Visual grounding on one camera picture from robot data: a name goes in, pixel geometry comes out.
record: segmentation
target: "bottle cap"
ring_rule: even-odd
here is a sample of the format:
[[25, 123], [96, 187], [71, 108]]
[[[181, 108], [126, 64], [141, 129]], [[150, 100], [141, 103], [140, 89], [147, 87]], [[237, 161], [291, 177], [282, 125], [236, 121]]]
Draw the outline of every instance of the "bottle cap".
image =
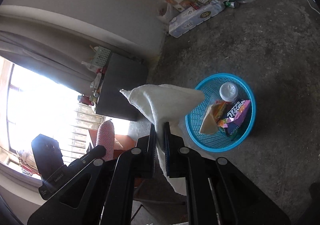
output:
[[238, 87], [235, 83], [232, 82], [226, 82], [223, 85], [221, 85], [219, 90], [220, 96], [222, 100], [225, 102], [234, 102], [236, 98], [238, 97]]

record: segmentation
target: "blue mesh basket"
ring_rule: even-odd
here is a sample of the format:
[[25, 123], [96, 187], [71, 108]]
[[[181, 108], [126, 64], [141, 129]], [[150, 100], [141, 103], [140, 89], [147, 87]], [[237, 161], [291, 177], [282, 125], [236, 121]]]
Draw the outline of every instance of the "blue mesh basket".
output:
[[[240, 99], [251, 100], [251, 109], [247, 112], [237, 136], [231, 139], [220, 131], [214, 135], [200, 134], [199, 130], [202, 119], [210, 99], [212, 99], [212, 97], [221, 99], [219, 94], [220, 86], [229, 81], [237, 84]], [[223, 152], [239, 145], [250, 133], [256, 117], [256, 102], [249, 86], [245, 81], [233, 74], [219, 73], [204, 79], [197, 85], [196, 90], [203, 91], [205, 100], [186, 116], [187, 130], [192, 140], [199, 147], [210, 152]]]

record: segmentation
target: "tissue package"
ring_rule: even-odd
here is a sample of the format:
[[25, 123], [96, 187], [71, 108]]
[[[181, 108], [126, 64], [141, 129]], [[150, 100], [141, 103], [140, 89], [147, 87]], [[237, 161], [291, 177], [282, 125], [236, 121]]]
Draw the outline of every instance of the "tissue package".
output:
[[217, 15], [224, 8], [225, 6], [220, 0], [212, 0], [209, 4], [203, 5], [197, 10], [190, 7], [172, 19], [169, 26], [169, 34], [178, 38], [200, 23]]

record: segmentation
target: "pink cushion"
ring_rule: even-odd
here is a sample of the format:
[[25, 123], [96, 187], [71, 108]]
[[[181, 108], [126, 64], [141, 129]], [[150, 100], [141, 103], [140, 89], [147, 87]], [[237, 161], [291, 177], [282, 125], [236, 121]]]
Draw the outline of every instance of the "pink cushion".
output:
[[113, 159], [113, 148], [115, 146], [115, 129], [113, 127], [113, 123], [110, 120], [104, 121], [99, 126], [96, 145], [102, 145], [105, 147], [107, 151], [106, 155], [103, 157], [105, 161]]

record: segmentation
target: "gray curtain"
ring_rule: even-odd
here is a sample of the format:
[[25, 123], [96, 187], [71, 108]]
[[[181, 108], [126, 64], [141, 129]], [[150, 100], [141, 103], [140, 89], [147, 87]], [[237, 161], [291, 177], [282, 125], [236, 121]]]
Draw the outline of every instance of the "gray curtain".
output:
[[82, 37], [40, 23], [0, 16], [0, 56], [90, 96], [96, 74], [82, 61], [94, 56]]

